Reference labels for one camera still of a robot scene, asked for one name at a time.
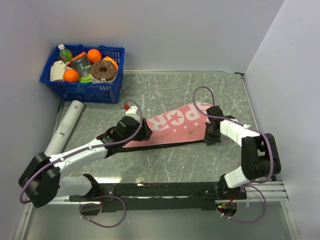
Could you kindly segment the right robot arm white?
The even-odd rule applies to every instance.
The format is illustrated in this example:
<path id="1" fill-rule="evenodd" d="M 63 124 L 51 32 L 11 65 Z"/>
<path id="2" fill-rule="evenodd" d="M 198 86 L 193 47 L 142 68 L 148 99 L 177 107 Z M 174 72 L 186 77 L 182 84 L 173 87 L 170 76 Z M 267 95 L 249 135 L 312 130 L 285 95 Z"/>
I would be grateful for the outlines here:
<path id="1" fill-rule="evenodd" d="M 281 162 L 275 138 L 270 133 L 259 133 L 246 124 L 240 125 L 231 115 L 223 115 L 219 106 L 206 110 L 209 122 L 205 125 L 204 142 L 214 145 L 224 135 L 241 147 L 240 166 L 223 174 L 218 181 L 218 193 L 223 199 L 230 199 L 240 187 L 268 178 L 281 172 Z"/>

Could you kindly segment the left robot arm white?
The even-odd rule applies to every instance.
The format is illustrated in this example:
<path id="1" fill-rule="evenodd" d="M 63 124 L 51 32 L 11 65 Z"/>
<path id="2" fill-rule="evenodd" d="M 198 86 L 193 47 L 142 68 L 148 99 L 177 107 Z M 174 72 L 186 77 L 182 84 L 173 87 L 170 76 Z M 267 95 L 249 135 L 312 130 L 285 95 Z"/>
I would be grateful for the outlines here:
<path id="1" fill-rule="evenodd" d="M 124 116 L 116 126 L 97 135 L 89 143 L 55 155 L 36 154 L 18 180 L 22 188 L 19 201 L 40 208 L 56 197 L 80 196 L 93 201 L 102 195 L 100 184 L 86 173 L 69 177 L 69 173 L 88 163 L 119 153 L 131 141 L 147 141 L 153 132 L 147 121 Z"/>

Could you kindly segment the blue plastic basket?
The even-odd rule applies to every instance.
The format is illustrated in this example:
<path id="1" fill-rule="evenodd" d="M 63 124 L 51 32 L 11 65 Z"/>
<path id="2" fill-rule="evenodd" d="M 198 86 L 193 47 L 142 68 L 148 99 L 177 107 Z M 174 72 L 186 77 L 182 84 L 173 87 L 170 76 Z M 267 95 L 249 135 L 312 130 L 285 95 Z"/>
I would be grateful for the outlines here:
<path id="1" fill-rule="evenodd" d="M 65 46 L 73 55 L 88 52 L 91 49 L 100 51 L 103 57 L 111 57 L 118 64 L 118 73 L 113 83 L 72 83 L 51 81 L 50 72 L 54 62 L 60 60 L 59 48 L 56 46 L 48 57 L 40 82 L 49 86 L 63 101 L 77 100 L 83 103 L 117 104 L 124 79 L 125 48 L 122 46 L 86 46 L 67 44 Z"/>

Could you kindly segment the pink racket bag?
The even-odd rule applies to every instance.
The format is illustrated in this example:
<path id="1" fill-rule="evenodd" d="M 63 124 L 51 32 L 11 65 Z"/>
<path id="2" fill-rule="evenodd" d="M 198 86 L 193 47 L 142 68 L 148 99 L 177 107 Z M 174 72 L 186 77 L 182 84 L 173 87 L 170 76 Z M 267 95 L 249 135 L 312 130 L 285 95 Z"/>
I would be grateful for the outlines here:
<path id="1" fill-rule="evenodd" d="M 187 104 L 169 112 L 146 119 L 152 130 L 149 140 L 131 141 L 121 147 L 119 144 L 107 146 L 108 152 L 113 155 L 117 152 L 131 152 L 181 146 L 189 143 L 203 142 L 208 118 L 199 113 L 194 104 Z M 98 144 L 105 143 L 106 132 L 97 135 Z"/>

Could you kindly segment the white shuttlecock tube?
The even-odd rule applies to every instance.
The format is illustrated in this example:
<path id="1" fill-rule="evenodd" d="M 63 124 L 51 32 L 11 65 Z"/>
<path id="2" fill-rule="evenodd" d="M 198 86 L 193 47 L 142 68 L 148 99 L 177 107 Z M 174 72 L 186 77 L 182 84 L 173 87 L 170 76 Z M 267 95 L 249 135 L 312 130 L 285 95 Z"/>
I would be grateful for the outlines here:
<path id="1" fill-rule="evenodd" d="M 44 154 L 46 156 L 60 154 L 84 108 L 84 104 L 73 100 L 50 140 Z"/>

